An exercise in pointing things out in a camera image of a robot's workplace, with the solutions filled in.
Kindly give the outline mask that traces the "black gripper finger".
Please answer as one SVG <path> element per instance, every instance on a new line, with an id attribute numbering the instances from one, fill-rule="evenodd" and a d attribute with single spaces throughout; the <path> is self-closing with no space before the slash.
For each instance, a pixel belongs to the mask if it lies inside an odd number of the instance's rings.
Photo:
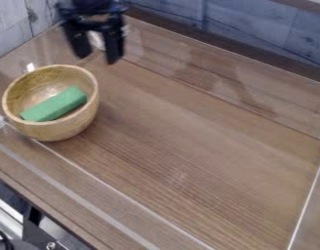
<path id="1" fill-rule="evenodd" d="M 70 21 L 62 23 L 62 29 L 75 56 L 86 58 L 91 53 L 86 32 Z"/>
<path id="2" fill-rule="evenodd" d="M 119 28 L 113 28 L 102 32 L 106 62 L 113 64 L 123 56 L 125 38 Z"/>

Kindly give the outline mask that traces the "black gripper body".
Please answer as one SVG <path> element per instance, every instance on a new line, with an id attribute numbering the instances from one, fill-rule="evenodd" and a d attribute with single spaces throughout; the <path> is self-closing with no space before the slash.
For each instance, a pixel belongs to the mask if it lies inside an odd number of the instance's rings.
<path id="1" fill-rule="evenodd" d="M 67 34 L 102 29 L 126 31 L 127 5 L 122 0 L 58 0 L 54 7 Z"/>

